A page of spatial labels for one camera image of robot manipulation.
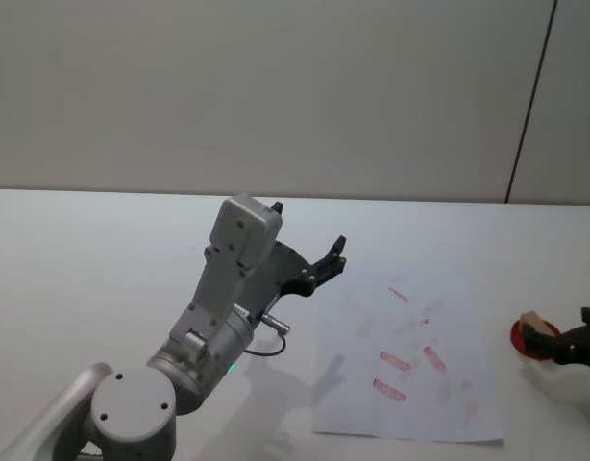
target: paper sheet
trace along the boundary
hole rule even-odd
[[[455,268],[349,262],[325,291],[319,365],[344,380],[313,430],[447,442],[502,439],[468,278]]]

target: red mark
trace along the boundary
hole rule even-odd
[[[464,415],[464,424],[469,425],[472,420],[479,414],[479,406],[473,401],[466,403],[466,411]]]
[[[389,287],[389,291],[391,293],[393,293],[395,296],[397,296],[398,298],[400,298],[402,301],[404,301],[405,303],[408,303],[408,301],[410,301],[406,296],[404,296],[402,293],[400,293],[398,290],[396,290],[395,288],[391,288]]]
[[[423,348],[423,353],[426,355],[433,368],[439,372],[447,371],[447,367],[445,366],[444,362],[440,360],[440,357],[436,354],[435,350],[431,348],[431,346]]]
[[[417,327],[417,321],[415,319],[410,319],[406,322],[404,322],[403,324],[399,324],[396,328],[395,328],[395,334],[404,334],[414,328]]]
[[[398,375],[398,379],[401,382],[410,381],[410,379],[416,375],[414,372],[416,370],[418,370],[419,367],[421,366],[421,361],[419,360],[418,357],[410,357],[410,360],[408,363],[410,364],[410,370],[400,372],[400,374]]]
[[[393,365],[395,368],[399,368],[400,370],[410,370],[410,364],[408,362],[404,362],[400,357],[396,357],[395,355],[391,355],[389,352],[382,351],[380,355],[381,360],[384,360],[389,365]]]
[[[389,386],[388,384],[385,384],[384,382],[382,382],[378,378],[376,378],[374,380],[374,382],[372,383],[372,385],[374,386],[375,389],[381,391],[383,394],[385,394],[386,396],[388,396],[390,399],[393,399],[394,401],[404,401],[404,400],[406,400],[406,395],[405,394],[402,394],[397,389]]]

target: red lid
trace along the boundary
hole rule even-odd
[[[555,337],[560,335],[560,330],[554,327],[547,321],[544,321],[549,328],[552,329],[553,334]],[[530,351],[526,351],[524,347],[524,337],[522,336],[521,330],[519,330],[519,320],[513,324],[510,329],[510,342],[513,344],[515,349],[519,351],[519,353],[525,355],[526,357],[533,358],[534,360],[549,360],[551,357],[547,355],[541,355],[540,353],[534,353]]]

